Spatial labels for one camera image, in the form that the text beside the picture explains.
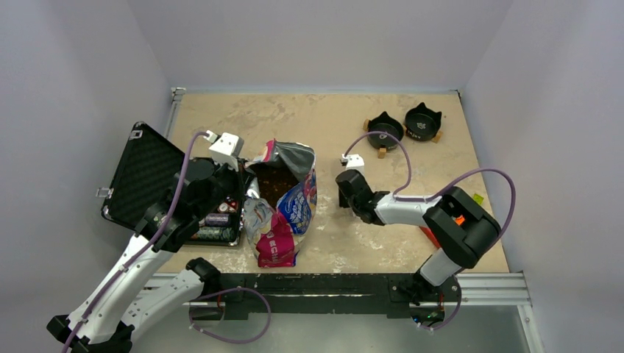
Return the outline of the pink pet food bag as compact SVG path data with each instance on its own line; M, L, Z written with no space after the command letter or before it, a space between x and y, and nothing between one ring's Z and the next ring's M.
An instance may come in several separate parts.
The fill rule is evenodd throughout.
M258 267L294 267L316 214L316 153L302 143L270 140L245 167L252 181L243 226Z

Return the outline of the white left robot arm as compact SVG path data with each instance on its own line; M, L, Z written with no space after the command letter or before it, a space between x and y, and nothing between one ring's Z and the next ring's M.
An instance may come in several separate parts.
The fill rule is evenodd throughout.
M222 290L220 271L190 260L172 280L140 297L152 275L199 231L199 222L231 196L241 198L252 173L209 158L186 160L172 192L148 207L121 257L73 312L46 328L63 352L129 352L157 322L183 303L209 301Z

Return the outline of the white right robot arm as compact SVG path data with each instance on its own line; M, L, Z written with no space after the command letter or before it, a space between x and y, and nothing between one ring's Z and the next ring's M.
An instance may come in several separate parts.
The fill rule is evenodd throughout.
M404 224L428 228L439 244L416 272L415 294L431 299L451 276L474 268L502 233L502 227L463 189L451 186L438 196L406 198L374 192L355 169L336 177L340 206L350 208L366 224Z

